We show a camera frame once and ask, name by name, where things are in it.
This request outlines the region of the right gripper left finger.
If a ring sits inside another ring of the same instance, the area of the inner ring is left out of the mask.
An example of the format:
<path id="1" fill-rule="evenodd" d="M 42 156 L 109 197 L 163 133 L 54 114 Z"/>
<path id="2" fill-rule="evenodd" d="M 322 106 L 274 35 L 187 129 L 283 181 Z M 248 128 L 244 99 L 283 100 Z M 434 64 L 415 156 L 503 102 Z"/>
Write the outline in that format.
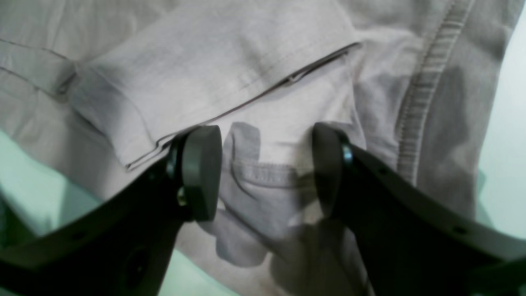
<path id="1" fill-rule="evenodd" d="M 80 219 L 1 251 L 1 287 L 21 296 L 155 296 L 187 222 L 216 216 L 218 126 L 195 126 L 128 187 Z"/>

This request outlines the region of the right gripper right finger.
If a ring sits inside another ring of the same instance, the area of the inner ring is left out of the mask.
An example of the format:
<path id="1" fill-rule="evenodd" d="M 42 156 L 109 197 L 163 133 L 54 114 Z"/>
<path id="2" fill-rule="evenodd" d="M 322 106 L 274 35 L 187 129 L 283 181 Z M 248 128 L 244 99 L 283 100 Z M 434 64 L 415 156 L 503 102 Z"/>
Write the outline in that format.
<path id="1" fill-rule="evenodd" d="M 353 232 L 378 296 L 518 296 L 525 240 L 427 197 L 327 123 L 312 129 L 324 216 Z"/>

